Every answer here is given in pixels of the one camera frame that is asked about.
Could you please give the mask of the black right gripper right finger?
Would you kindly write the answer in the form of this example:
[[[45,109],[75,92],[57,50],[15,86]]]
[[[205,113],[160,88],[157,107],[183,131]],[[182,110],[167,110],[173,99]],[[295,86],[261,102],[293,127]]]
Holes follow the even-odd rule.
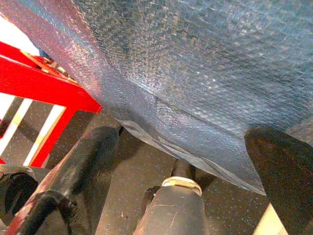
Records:
[[[313,147],[284,132],[258,127],[246,151],[289,235],[313,235]]]

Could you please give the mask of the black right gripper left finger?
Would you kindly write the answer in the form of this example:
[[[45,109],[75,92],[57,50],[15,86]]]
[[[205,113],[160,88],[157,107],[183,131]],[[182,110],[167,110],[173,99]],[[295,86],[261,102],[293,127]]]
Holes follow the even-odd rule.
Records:
[[[15,214],[7,235],[95,235],[119,140],[98,127],[79,139]]]

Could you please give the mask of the blue-grey woven cloth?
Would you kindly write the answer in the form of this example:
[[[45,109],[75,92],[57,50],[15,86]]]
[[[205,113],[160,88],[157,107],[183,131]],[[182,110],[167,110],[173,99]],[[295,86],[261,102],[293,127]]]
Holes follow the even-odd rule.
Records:
[[[0,0],[133,136],[264,194],[245,132],[313,146],[313,0]]]

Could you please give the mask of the red wooden stool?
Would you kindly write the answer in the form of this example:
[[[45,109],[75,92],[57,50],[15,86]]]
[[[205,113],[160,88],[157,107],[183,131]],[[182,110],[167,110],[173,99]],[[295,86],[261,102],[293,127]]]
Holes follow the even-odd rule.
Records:
[[[26,166],[43,167],[76,112],[96,114],[102,109],[79,84],[52,68],[49,61],[0,42],[0,92],[61,107],[47,133],[40,134],[43,140],[38,141],[38,148],[25,159]]]

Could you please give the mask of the white cloth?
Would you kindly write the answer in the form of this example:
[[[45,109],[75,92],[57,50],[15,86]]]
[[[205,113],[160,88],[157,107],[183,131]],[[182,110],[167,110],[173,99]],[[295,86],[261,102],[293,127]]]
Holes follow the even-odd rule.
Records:
[[[51,57],[45,51],[35,45],[26,34],[11,23],[1,12],[0,42],[21,49],[31,55],[46,57],[51,60]]]

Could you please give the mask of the grey robot leg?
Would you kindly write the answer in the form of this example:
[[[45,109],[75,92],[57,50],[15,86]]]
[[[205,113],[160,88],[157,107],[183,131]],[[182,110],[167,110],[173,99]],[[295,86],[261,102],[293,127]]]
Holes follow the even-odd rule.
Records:
[[[176,160],[170,177],[145,192],[133,235],[209,235],[195,173],[188,162]]]

